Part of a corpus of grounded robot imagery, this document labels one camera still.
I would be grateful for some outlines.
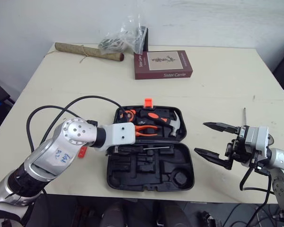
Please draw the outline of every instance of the white wall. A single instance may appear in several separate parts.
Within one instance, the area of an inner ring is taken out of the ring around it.
[[[98,43],[129,1],[0,0],[0,83],[17,98],[53,42]],[[149,44],[255,47],[271,70],[284,56],[284,0],[141,1]]]

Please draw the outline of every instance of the hammer head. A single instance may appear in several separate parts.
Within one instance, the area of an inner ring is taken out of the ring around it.
[[[169,125],[172,126],[172,132],[170,133],[171,136],[177,136],[177,130],[180,128],[180,119],[176,111],[174,111],[176,115],[176,120],[170,120]]]

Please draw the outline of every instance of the plastic bag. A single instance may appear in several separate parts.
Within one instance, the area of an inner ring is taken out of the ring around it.
[[[136,54],[142,54],[146,28],[141,26],[138,1],[135,6],[131,7],[133,15],[127,16],[122,22],[120,31],[108,33],[100,42],[98,48],[101,54],[124,52],[127,47],[130,47]]]

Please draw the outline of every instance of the toolbox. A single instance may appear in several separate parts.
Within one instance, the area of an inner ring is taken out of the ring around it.
[[[168,106],[123,106],[114,123],[131,121],[136,128],[132,145],[107,150],[107,182],[128,191],[183,191],[194,186],[190,152],[180,141],[186,136],[182,113]]]

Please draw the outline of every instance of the black plastic case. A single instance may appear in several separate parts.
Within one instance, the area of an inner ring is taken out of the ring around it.
[[[175,107],[154,106],[152,109],[143,106],[124,106],[125,110],[135,110],[133,119],[134,125],[156,125],[155,129],[144,129],[144,134],[158,133],[157,136],[136,137],[136,143],[121,147],[155,148],[173,146],[172,149],[152,149],[139,153],[122,154],[115,153],[115,147],[108,151],[107,182],[114,189],[128,191],[149,191],[170,192],[189,190],[194,186],[194,171],[190,152],[185,144],[180,141],[186,136],[186,128],[182,113]],[[160,117],[176,119],[174,112],[180,119],[180,128],[176,137],[171,137],[172,127],[155,123],[145,116],[146,112],[154,112]],[[126,122],[121,116],[122,111],[117,109],[114,123]]]

